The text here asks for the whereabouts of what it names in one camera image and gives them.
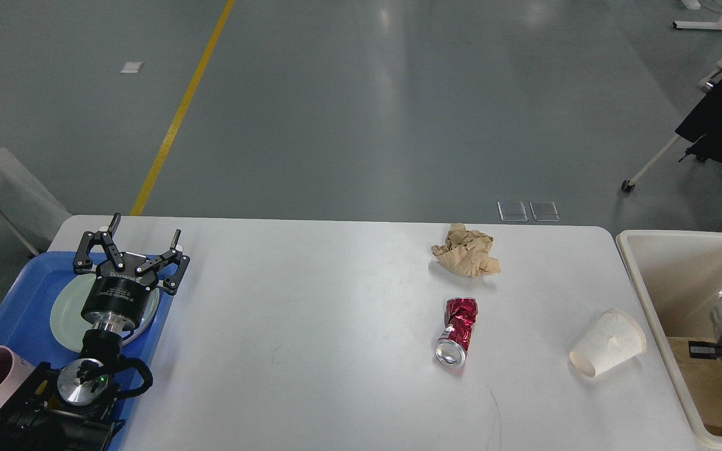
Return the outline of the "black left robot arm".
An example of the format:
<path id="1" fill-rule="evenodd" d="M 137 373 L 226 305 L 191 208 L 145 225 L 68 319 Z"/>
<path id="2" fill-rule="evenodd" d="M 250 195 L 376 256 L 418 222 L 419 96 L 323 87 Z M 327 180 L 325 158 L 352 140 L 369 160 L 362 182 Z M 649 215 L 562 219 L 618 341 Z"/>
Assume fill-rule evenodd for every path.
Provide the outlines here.
<path id="1" fill-rule="evenodd" d="M 113 239 L 120 219 L 83 234 L 72 268 L 94 277 L 80 308 L 90 327 L 74 360 L 62 368 L 40 363 L 0 407 L 0 450 L 106 450 L 125 423 L 118 403 L 152 387 L 148 363 L 124 353 L 124 337 L 152 325 L 150 298 L 177 294 L 190 257 L 180 229 L 154 257 L 120 251 Z"/>

